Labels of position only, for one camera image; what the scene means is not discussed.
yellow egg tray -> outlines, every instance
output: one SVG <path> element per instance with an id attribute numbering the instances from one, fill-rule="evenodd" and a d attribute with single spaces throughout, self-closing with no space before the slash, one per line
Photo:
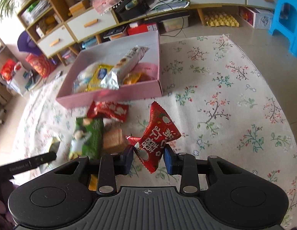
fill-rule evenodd
<path id="1" fill-rule="evenodd" d="M 205 21 L 210 27 L 239 27 L 237 20 L 232 15 L 228 15 L 224 12 L 208 12 L 205 15 Z"/>

wooden drawer handle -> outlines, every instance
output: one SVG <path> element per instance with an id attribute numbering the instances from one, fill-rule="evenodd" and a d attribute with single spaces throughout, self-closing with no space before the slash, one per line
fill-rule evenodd
<path id="1" fill-rule="evenodd" d="M 54 45 L 57 45 L 59 43 L 60 39 L 56 39 L 52 43 L 49 44 L 50 47 L 53 47 Z"/>
<path id="2" fill-rule="evenodd" d="M 266 2 L 275 3 L 274 0 L 265 0 Z"/>
<path id="3" fill-rule="evenodd" d="M 96 24 L 97 21 L 98 21 L 98 19 L 94 19 L 93 21 L 90 21 L 90 22 L 86 23 L 86 24 L 84 25 L 84 27 L 92 26 L 92 25 Z"/>

stool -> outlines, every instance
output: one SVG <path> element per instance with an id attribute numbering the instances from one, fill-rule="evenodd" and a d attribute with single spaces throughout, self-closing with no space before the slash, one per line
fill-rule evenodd
<path id="1" fill-rule="evenodd" d="M 288 19 L 281 19 L 281 8 L 285 3 L 290 4 L 289 15 Z M 278 0 L 269 34 L 273 35 L 274 30 L 289 39 L 289 52 L 297 57 L 297 0 Z"/>

tile floor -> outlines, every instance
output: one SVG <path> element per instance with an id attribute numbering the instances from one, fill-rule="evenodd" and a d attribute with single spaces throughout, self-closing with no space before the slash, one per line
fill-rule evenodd
<path id="1" fill-rule="evenodd" d="M 252 29 L 237 18 L 239 28 L 202 26 L 198 18 L 189 22 L 189 27 L 165 33 L 175 37 L 161 36 L 160 42 L 173 42 L 205 35 L 229 34 L 261 72 L 281 105 L 297 142 L 297 59 L 288 53 L 289 41 L 282 35 L 270 36 L 266 30 Z M 65 72 L 69 67 L 60 66 Z M 48 79 L 52 80 L 56 72 Z M 29 95 L 15 97 L 8 104 L 5 125 L 0 126 L 0 165 L 9 162 L 9 154 L 22 112 Z"/>

cabinet leg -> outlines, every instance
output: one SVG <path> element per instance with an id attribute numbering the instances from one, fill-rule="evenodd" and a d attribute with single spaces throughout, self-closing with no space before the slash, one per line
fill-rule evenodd
<path id="1" fill-rule="evenodd" d="M 63 65 L 66 66 L 67 64 L 65 63 L 65 59 L 62 58 L 62 55 L 60 53 L 57 53 L 57 56 L 58 56 L 59 60 L 63 63 Z"/>
<path id="2" fill-rule="evenodd" d="M 69 49 L 70 49 L 74 54 L 79 55 L 79 51 L 78 51 L 76 48 L 74 48 L 73 46 L 69 46 Z"/>
<path id="3" fill-rule="evenodd" d="M 206 22 L 205 22 L 205 16 L 203 13 L 203 10 L 201 8 L 197 9 L 198 15 L 200 16 L 201 22 L 203 24 L 203 26 L 206 26 Z"/>
<path id="4" fill-rule="evenodd" d="M 96 41 L 97 41 L 98 44 L 102 43 L 100 35 L 95 35 L 95 38 L 96 38 Z"/>

